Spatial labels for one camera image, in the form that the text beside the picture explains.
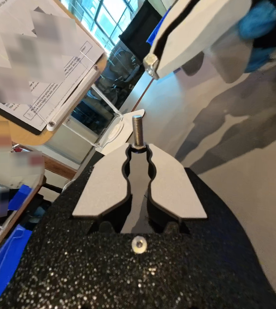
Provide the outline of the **steel hex nut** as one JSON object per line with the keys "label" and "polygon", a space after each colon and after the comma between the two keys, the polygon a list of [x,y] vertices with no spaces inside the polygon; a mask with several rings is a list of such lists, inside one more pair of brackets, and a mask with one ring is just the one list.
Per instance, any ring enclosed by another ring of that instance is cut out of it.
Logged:
{"label": "steel hex nut", "polygon": [[157,73],[158,64],[159,59],[155,54],[149,53],[143,59],[143,65],[145,71],[149,76],[151,76],[155,80],[159,79],[159,75]]}

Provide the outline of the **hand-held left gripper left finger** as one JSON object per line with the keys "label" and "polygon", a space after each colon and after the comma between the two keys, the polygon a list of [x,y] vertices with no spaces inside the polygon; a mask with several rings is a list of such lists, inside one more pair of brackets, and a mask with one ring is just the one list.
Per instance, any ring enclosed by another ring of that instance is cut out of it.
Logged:
{"label": "hand-held left gripper left finger", "polygon": [[74,218],[100,218],[121,206],[131,196],[131,144],[125,143],[102,157],[73,210]]}

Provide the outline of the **black office chair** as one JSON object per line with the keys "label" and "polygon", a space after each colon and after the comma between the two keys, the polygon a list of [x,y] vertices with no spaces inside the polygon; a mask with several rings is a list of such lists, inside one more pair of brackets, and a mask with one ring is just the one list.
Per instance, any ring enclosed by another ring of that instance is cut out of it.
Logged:
{"label": "black office chair", "polygon": [[145,1],[125,31],[120,35],[121,42],[136,55],[139,53],[138,50],[146,50],[146,53],[148,53],[150,44],[147,40],[161,18],[162,16],[156,9],[148,1]]}

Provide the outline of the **wood-edged desk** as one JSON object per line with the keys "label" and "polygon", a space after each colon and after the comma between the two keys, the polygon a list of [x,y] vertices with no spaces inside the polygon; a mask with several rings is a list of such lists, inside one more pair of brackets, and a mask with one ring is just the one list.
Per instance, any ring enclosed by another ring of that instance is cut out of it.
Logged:
{"label": "wood-edged desk", "polygon": [[22,207],[18,211],[12,211],[8,218],[0,225],[0,246],[3,243],[4,239],[7,238],[10,234],[10,231],[18,224],[19,219],[25,213],[28,206],[32,204],[35,196],[38,194],[41,187],[46,183],[46,177],[41,176],[39,183],[32,188],[32,192],[28,198],[23,203]]}

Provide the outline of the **printed instruction sheet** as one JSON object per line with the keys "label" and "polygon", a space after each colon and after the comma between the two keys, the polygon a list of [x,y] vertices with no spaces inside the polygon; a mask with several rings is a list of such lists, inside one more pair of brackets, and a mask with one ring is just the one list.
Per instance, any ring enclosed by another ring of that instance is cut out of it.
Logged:
{"label": "printed instruction sheet", "polygon": [[37,136],[54,131],[103,54],[59,1],[0,1],[0,116]]}

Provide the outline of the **instruction sheet on wooden stand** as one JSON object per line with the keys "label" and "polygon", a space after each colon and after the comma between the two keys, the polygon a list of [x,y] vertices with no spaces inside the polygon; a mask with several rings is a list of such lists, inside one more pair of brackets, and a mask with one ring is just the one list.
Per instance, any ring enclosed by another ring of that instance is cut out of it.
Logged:
{"label": "instruction sheet on wooden stand", "polygon": [[[30,82],[32,95],[35,96],[30,107],[0,103],[0,121],[9,121],[12,141],[27,145],[44,144],[55,134],[99,78],[108,59],[97,39],[60,1],[0,1],[0,33],[9,30],[11,34],[15,30],[35,38],[35,33],[31,33],[35,28],[29,10],[37,7],[53,16],[75,21],[81,56],[63,58],[65,79],[62,83]],[[10,66],[2,41],[0,65]]]}

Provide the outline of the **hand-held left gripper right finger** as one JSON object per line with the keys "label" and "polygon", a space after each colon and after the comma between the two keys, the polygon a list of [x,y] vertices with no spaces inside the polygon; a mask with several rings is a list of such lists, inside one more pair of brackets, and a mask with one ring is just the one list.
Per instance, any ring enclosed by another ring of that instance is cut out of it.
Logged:
{"label": "hand-held left gripper right finger", "polygon": [[148,144],[150,202],[177,220],[206,219],[207,214],[182,164],[158,148]]}

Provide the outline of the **wooden support post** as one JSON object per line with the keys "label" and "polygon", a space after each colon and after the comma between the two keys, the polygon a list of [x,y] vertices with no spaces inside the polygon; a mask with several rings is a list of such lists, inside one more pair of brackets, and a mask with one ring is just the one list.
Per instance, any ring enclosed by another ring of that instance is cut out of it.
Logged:
{"label": "wooden support post", "polygon": [[[32,148],[30,146],[25,146],[21,144],[17,144],[15,142],[12,142],[12,148],[14,151],[21,149],[21,151],[38,151],[35,148]],[[44,167],[46,170],[57,174],[59,176],[62,176],[68,180],[72,180],[74,176],[76,175],[77,170],[70,167],[69,165],[62,163],[61,161],[52,158],[51,156],[42,153],[43,160],[44,160]]]}

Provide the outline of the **steel hex bolt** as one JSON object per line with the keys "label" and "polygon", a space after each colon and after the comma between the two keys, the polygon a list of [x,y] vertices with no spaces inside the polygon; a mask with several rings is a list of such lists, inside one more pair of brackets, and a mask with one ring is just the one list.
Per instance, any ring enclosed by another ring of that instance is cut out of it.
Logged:
{"label": "steel hex bolt", "polygon": [[131,144],[132,152],[140,154],[147,150],[147,144],[144,141],[143,135],[143,117],[134,115],[132,117],[133,137],[134,141]]}

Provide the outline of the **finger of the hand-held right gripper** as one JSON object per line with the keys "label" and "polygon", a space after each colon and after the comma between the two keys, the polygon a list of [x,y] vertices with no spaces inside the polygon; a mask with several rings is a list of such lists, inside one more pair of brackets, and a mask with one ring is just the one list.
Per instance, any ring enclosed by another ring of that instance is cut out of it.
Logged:
{"label": "finger of the hand-held right gripper", "polygon": [[149,36],[149,53],[155,54],[158,59],[162,58],[169,35],[188,17],[196,4],[196,0],[173,3]]}
{"label": "finger of the hand-held right gripper", "polygon": [[160,62],[160,78],[201,52],[226,83],[237,81],[248,63],[252,42],[241,41],[237,23],[249,12],[249,0],[201,0],[169,35]]}

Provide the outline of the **paned window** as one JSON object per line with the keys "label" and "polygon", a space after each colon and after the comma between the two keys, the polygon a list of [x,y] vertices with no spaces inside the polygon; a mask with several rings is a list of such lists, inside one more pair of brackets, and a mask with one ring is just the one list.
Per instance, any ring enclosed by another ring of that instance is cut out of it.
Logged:
{"label": "paned window", "polygon": [[138,0],[61,0],[91,33],[108,55],[121,48],[120,35],[137,14],[144,1]]}

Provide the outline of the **person's right hand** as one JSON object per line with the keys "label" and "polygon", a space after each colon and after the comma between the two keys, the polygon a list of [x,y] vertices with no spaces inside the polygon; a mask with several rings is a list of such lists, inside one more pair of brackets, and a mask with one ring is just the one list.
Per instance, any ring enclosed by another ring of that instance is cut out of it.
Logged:
{"label": "person's right hand", "polygon": [[[269,1],[253,1],[250,11],[237,23],[237,33],[241,41],[252,42],[269,33],[276,25],[276,8]],[[267,70],[276,64],[275,48],[254,48],[244,73]]]}

